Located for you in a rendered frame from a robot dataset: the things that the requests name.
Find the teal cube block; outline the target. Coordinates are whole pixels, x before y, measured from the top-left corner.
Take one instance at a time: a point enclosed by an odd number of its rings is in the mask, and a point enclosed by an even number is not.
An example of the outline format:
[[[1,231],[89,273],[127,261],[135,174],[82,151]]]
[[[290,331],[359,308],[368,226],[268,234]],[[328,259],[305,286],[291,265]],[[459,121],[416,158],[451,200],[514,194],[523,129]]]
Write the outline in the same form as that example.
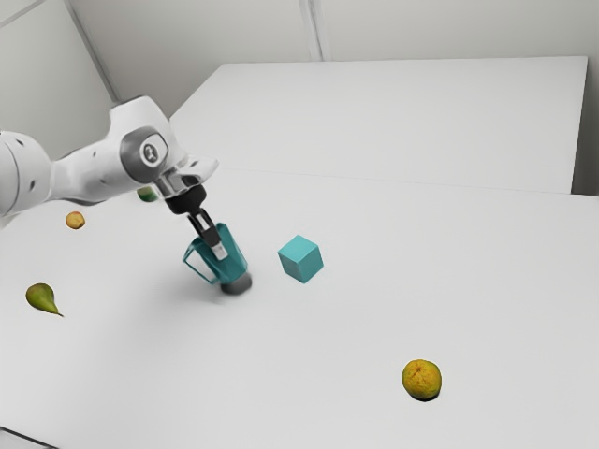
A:
[[[307,283],[324,267],[318,245],[301,235],[286,243],[278,256],[284,272],[301,283]]]

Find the green pear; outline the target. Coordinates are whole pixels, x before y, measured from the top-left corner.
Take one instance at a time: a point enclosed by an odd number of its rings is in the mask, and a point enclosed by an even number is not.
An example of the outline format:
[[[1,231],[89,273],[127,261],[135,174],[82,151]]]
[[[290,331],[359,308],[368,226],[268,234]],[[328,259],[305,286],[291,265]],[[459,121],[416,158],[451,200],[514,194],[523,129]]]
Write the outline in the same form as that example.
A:
[[[54,292],[48,284],[40,282],[30,285],[25,292],[25,298],[34,309],[63,317],[55,304]]]

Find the teal faceted mug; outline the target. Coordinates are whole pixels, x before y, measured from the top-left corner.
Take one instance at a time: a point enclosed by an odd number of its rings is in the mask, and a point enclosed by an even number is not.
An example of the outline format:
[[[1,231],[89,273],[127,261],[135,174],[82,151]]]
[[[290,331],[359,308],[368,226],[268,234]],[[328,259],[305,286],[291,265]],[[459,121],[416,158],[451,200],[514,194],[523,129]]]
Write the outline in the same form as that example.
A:
[[[222,285],[231,284],[247,271],[248,264],[227,225],[217,223],[215,228],[220,237],[220,243],[216,245],[216,251],[202,237],[196,237],[188,245],[183,255],[183,262],[209,284],[217,282]],[[196,254],[201,258],[203,267],[210,271],[210,276],[189,261],[192,254]]]

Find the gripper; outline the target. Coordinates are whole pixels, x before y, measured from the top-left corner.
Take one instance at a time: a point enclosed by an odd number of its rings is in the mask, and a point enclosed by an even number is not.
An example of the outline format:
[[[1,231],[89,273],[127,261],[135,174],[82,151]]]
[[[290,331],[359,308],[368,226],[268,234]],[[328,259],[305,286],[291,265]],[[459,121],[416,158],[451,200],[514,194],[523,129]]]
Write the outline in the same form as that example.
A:
[[[216,224],[207,211],[201,209],[207,193],[201,185],[195,185],[178,196],[165,199],[170,211],[175,215],[187,214],[187,219],[202,241],[208,245],[217,260],[224,260],[228,252],[222,242]]]

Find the orange fruit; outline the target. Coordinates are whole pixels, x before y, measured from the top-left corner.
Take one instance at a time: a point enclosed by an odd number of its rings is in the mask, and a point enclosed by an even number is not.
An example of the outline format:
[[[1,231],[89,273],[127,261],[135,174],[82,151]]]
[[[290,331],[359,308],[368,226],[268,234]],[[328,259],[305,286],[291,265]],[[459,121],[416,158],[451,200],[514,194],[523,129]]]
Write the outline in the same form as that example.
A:
[[[407,394],[416,400],[432,400],[441,392],[442,373],[438,366],[429,360],[414,359],[402,370],[402,386]]]

